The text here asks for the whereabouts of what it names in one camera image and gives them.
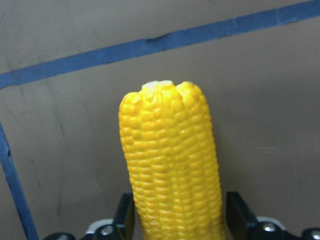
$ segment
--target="gray wall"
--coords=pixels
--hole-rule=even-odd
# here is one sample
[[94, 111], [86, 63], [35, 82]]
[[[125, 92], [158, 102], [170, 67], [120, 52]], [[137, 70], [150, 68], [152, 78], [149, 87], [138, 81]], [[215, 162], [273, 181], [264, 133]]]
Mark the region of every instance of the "gray wall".
[[[0, 73], [298, 2], [3, 1]], [[113, 216], [131, 191], [119, 103], [165, 79], [203, 89], [224, 197], [240, 192], [257, 215], [294, 234], [320, 226], [319, 24], [313, 18], [1, 89], [0, 121], [40, 238], [81, 237], [91, 222]], [[11, 204], [0, 207], [1, 227], [19, 234], [17, 217], [2, 221], [13, 206], [2, 178], [0, 204]]]

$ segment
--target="cardboard surface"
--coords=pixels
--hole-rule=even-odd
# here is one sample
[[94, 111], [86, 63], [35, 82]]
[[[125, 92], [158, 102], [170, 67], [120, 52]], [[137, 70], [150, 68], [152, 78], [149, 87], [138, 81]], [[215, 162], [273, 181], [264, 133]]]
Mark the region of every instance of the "cardboard surface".
[[[6, 3], [2, 9], [12, 14], [0, 22], [0, 72], [279, 7], [71, 3]], [[313, 18], [1, 89], [0, 121], [40, 239], [58, 231], [79, 238], [93, 221], [114, 215], [121, 194], [131, 191], [119, 103], [165, 79], [203, 89], [223, 194], [240, 192], [257, 215], [279, 219], [294, 234], [320, 226], [319, 24]], [[11, 231], [14, 221], [6, 223]]]
[[26, 235], [0, 166], [0, 239], [26, 240]]

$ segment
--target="blue tape line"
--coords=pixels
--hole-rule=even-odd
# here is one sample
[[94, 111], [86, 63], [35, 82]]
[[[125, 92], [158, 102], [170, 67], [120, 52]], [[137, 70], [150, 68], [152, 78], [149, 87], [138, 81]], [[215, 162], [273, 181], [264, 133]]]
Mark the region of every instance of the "blue tape line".
[[0, 74], [0, 89], [9, 85], [24, 84], [85, 68], [154, 54], [163, 50], [181, 48], [224, 36], [239, 35], [319, 16], [320, 1], [312, 0], [174, 31], [154, 39], [126, 42], [2, 73]]
[[28, 240], [39, 240], [35, 224], [22, 189], [15, 163], [10, 154], [4, 130], [0, 123], [0, 162], [9, 185], [16, 210], [20, 217], [24, 233]]

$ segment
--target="yellow corn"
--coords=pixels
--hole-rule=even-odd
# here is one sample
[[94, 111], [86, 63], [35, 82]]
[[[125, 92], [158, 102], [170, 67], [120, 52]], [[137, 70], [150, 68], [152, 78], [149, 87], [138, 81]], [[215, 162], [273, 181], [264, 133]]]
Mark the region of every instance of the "yellow corn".
[[145, 240], [223, 240], [209, 107], [191, 82], [154, 81], [119, 107], [119, 129]]

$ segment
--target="corn kernel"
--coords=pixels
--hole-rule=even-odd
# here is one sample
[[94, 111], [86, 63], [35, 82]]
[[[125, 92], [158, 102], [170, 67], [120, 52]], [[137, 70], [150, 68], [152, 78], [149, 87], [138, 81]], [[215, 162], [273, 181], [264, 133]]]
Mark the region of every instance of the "corn kernel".
[[155, 81], [119, 106], [119, 133], [145, 240], [224, 240], [207, 100], [191, 82]]

